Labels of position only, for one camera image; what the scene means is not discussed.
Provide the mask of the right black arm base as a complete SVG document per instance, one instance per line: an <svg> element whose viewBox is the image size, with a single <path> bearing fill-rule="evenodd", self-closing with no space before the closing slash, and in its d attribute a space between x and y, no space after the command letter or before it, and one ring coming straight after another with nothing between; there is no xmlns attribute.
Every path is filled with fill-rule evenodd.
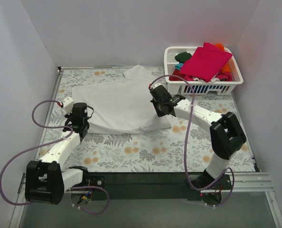
<svg viewBox="0 0 282 228"><path fill-rule="evenodd" d="M191 184L197 188L204 188L209 185L214 179L210 179L204 174L200 175L189 175L189 180ZM229 190L229 193L233 191L233 185L228 174L223 174L220 179L218 179L213 185L211 185L207 190L209 192L198 191L200 200L204 202L205 206L216 207L223 202L222 192Z"/></svg>

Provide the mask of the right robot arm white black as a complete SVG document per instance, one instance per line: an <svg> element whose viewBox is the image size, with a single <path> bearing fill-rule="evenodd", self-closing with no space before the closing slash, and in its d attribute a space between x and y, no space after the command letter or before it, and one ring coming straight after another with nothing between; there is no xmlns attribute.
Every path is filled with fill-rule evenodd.
<svg viewBox="0 0 282 228"><path fill-rule="evenodd" d="M192 190L214 189L221 183L221 177L229 169L228 165L234 154L246 142L246 135L232 112L220 114L194 105L181 95L167 91L162 84L149 87L158 117L172 115L196 124L210 134L213 157L203 173L192 180L187 177L187 183Z"/></svg>

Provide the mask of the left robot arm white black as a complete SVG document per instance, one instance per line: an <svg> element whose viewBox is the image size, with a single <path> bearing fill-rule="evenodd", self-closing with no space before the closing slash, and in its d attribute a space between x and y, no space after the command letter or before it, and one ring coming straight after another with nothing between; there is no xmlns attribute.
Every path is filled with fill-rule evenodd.
<svg viewBox="0 0 282 228"><path fill-rule="evenodd" d="M82 166L74 166L62 172L69 155L82 142L89 129L90 118L86 103L63 102L66 111L65 126L62 130L61 141L56 143L38 161L30 161L26 169L25 199L30 202L58 204L64 192L72 187L85 190L90 185L88 170Z"/></svg>

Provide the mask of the white t shirt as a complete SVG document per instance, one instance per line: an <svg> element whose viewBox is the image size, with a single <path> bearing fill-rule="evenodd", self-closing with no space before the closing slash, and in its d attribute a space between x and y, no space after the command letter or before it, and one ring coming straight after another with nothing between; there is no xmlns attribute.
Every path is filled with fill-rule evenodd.
<svg viewBox="0 0 282 228"><path fill-rule="evenodd" d="M167 117L158 117L151 103L149 83L155 79L146 68L136 65L124 78L72 88L72 99L94 109L88 133L139 134L171 127Z"/></svg>

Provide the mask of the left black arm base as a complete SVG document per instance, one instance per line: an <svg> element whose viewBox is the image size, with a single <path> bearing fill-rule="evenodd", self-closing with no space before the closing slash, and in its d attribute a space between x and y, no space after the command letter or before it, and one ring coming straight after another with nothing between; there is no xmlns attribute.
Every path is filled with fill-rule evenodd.
<svg viewBox="0 0 282 228"><path fill-rule="evenodd" d="M84 176L80 185L81 186L95 186L95 187L104 188L105 177L103 175Z"/></svg>

